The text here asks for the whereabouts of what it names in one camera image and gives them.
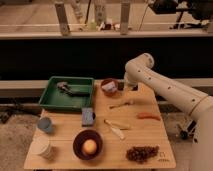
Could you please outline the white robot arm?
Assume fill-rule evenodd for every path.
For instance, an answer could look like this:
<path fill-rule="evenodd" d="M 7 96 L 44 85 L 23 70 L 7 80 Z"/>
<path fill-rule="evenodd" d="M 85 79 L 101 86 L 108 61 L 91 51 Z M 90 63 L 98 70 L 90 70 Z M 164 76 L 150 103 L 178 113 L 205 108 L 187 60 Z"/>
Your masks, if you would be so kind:
<path fill-rule="evenodd" d="M 213 171 L 213 96 L 152 70 L 154 58 L 143 53 L 125 64 L 128 86 L 143 83 L 195 122 L 189 171 Z"/>

